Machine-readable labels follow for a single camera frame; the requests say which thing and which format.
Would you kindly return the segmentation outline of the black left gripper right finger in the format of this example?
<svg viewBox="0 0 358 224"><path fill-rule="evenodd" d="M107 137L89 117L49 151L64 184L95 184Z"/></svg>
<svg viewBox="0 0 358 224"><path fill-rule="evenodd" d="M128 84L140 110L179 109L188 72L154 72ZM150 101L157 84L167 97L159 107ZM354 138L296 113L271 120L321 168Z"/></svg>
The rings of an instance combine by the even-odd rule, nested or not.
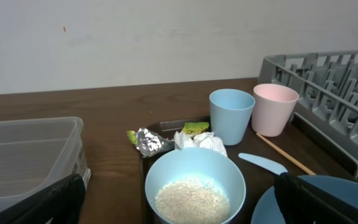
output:
<svg viewBox="0 0 358 224"><path fill-rule="evenodd" d="M358 223L358 208L295 175L277 175L273 186L286 224Z"/></svg>

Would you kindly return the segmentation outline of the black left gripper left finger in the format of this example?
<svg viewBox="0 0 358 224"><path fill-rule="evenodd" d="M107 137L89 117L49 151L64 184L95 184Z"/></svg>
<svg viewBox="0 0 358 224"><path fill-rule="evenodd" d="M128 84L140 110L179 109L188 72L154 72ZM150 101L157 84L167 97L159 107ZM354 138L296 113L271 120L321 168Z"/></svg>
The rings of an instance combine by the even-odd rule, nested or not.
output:
<svg viewBox="0 0 358 224"><path fill-rule="evenodd" d="M71 174L0 212L0 224L77 224L86 187Z"/></svg>

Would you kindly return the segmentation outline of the pink plastic cup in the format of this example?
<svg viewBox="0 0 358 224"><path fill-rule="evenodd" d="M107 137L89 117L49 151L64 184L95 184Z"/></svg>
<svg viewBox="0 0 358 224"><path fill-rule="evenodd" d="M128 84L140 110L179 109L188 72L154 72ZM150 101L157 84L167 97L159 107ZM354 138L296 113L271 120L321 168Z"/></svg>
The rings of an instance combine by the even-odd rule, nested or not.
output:
<svg viewBox="0 0 358 224"><path fill-rule="evenodd" d="M252 129L267 137L280 135L299 99L298 93L287 86L266 83L254 87L253 97Z"/></svg>

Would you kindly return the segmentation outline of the light blue plastic cup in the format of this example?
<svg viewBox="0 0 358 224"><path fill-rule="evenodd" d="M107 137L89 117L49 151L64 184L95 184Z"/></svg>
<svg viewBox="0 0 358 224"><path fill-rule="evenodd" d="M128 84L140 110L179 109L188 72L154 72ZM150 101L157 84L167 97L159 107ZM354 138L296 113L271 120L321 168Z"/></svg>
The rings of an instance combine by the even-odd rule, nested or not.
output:
<svg viewBox="0 0 358 224"><path fill-rule="evenodd" d="M226 88L209 95L211 130L225 146L242 141L254 106L254 97L241 90Z"/></svg>

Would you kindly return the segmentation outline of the dark blue plate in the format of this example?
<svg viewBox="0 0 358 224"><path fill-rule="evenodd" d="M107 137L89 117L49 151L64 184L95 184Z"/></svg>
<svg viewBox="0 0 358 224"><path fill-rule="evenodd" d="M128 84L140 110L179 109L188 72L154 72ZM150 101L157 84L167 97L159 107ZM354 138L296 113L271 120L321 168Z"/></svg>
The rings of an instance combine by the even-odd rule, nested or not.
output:
<svg viewBox="0 0 358 224"><path fill-rule="evenodd" d="M358 208L358 183L351 180L325 175L301 175L301 179L321 190ZM274 188L270 187L259 199L254 209L251 224L285 224L275 199Z"/></svg>

